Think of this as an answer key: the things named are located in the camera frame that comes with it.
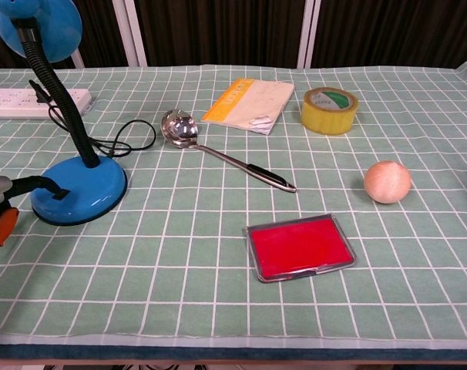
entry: paper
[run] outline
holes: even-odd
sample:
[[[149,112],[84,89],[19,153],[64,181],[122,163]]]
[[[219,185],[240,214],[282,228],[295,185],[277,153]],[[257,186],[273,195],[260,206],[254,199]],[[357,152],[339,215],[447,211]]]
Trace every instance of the paper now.
[[[268,135],[293,91],[287,82],[237,79],[202,121]]]

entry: yellow tape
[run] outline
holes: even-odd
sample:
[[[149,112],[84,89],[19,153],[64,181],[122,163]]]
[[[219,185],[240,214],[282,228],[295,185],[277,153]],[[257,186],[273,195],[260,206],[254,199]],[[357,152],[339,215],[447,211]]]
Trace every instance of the yellow tape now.
[[[324,135],[340,135],[351,128],[358,100],[340,89],[320,87],[304,94],[302,124]]]

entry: lamp cord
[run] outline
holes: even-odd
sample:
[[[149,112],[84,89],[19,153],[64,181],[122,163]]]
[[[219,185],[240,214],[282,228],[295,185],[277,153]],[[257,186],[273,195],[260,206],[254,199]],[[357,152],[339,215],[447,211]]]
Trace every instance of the lamp cord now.
[[[50,119],[61,129],[63,129],[66,132],[69,132],[66,122],[64,118],[60,115],[60,113],[55,110],[57,108],[56,105],[51,104],[52,98],[51,96],[36,82],[33,80],[29,80],[30,85],[36,92],[36,96],[38,98],[37,101],[41,103],[45,103],[49,106],[49,117]],[[125,141],[119,140],[120,135],[122,134],[123,130],[126,129],[129,125],[133,123],[144,123],[150,127],[150,129],[153,131],[153,138],[151,140],[151,143],[148,143],[145,146],[141,147],[134,147],[131,146],[130,144],[126,143]],[[138,150],[146,150],[149,149],[156,140],[156,131],[151,125],[151,123],[145,121],[144,119],[132,119],[129,122],[125,123],[117,132],[116,137],[113,140],[102,140],[102,139],[94,139],[91,136],[88,136],[89,142],[100,152],[105,154],[109,158],[117,158],[121,156],[127,156],[133,151],[138,151]]]

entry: desk lamp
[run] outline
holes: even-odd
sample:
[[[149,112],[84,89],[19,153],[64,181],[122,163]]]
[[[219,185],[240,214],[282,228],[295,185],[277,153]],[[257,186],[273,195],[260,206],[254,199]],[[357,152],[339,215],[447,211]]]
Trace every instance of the desk lamp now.
[[[127,188],[123,168],[98,156],[81,115],[50,62],[68,58],[81,41],[82,23],[71,0],[0,0],[0,36],[30,68],[58,106],[79,156],[49,168],[43,176],[69,190],[62,200],[47,189],[30,194],[35,214],[49,224],[83,224],[120,202]]]

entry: dark curtain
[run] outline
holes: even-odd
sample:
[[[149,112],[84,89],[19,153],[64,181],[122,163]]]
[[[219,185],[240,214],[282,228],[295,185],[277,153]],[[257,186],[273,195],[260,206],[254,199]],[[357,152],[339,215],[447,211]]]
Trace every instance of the dark curtain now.
[[[71,58],[67,58],[61,62],[53,63],[52,66],[56,69],[74,68],[74,63]],[[17,53],[13,52],[0,37],[0,68],[29,68],[26,59]]]
[[[148,64],[295,67],[304,0],[135,0]]]
[[[86,68],[127,66],[112,0],[73,0],[82,20],[79,52]]]
[[[467,0],[322,0],[311,67],[467,60]]]

